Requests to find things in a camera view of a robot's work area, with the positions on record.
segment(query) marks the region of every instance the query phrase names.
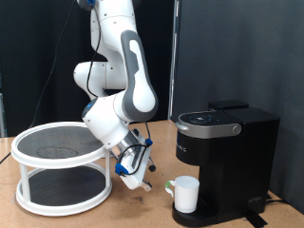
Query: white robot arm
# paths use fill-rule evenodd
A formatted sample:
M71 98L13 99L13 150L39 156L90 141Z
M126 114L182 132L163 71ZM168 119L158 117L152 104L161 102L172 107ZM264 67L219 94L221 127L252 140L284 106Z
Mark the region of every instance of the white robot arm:
M92 100L83 112L83 120L106 149L114 146L120 149L116 172L127 187L141 186L148 191L151 185L143 177L151 142L138 130L129 131L127 126L150 120L158 109L158 98L149 80L133 3L131 0L78 0L78 3L81 8L91 10L92 46L96 49L100 41L97 52L108 61L94 63L89 80L90 63L75 68L77 85ZM108 88L123 91L107 96Z

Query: black curtain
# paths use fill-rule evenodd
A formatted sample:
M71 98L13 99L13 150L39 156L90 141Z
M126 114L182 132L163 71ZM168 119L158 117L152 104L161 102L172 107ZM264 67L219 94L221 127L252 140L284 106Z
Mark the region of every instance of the black curtain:
M304 212L304 1L182 0L173 121L241 100L281 118L270 190Z
M72 1L0 1L0 74L9 136L28 129L32 122ZM173 0L146 0L135 12L151 83L160 98L152 121L167 117L173 8ZM90 13L76 4L36 124L82 120L89 99L76 86L73 70L93 55L89 19Z

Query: white mug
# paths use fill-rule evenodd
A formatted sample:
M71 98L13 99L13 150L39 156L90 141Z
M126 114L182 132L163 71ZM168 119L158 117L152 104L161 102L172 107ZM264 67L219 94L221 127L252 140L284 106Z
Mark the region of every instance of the white mug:
M175 181L168 181L165 190L171 194L170 184L175 186L175 208L183 213L192 213L197 209L200 182L190 176L180 176Z

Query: black mesh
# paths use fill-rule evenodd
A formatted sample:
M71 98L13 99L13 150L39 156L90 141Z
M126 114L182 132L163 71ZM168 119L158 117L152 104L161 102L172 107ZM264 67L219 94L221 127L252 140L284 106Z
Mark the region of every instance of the black mesh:
M30 200L45 206L67 206L96 197L105 176L94 168L44 170L29 179Z
M35 158L68 159L88 154L102 146L85 127L59 126L26 136L18 143L18 150Z

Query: coffee maker drip tray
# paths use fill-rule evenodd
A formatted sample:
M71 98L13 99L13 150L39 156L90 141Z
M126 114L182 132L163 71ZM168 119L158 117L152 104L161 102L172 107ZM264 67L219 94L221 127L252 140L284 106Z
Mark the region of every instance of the coffee maker drip tray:
M172 217L177 223L188 227L207 226L216 224L218 221L218 215L200 197L198 199L197 210L188 214L178 211L173 202Z

